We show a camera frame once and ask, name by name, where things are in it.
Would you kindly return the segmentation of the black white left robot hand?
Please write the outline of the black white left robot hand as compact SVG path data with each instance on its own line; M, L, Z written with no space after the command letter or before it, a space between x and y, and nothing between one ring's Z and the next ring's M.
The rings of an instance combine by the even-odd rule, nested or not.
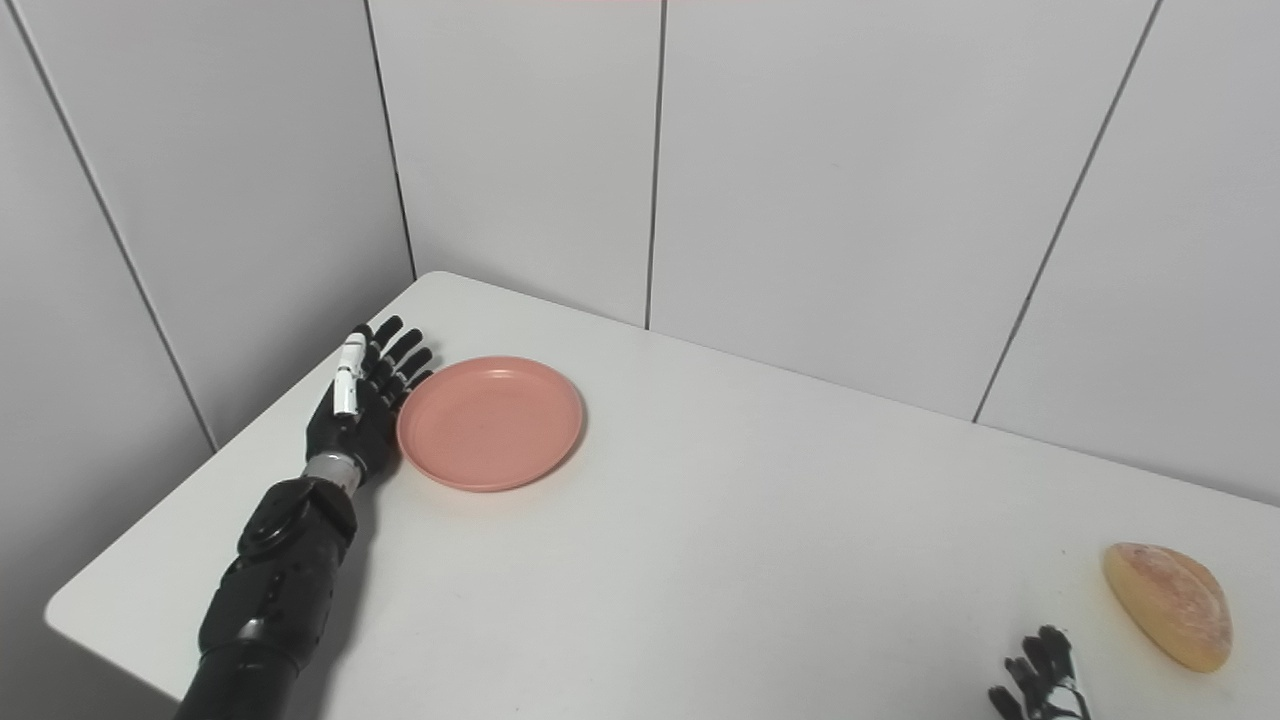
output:
M357 325L338 351L332 383L305 432L303 475L352 495L380 477L398 450L396 423L410 393L431 375L433 351L398 315Z

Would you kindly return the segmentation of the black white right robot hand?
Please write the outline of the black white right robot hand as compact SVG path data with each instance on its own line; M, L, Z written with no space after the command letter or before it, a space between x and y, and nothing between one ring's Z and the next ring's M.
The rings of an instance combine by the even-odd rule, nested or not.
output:
M1057 626L1043 625L1021 641L1021 653L1006 657L1004 667L1018 689L992 685L987 697L1002 719L1091 719L1073 657L1073 646Z

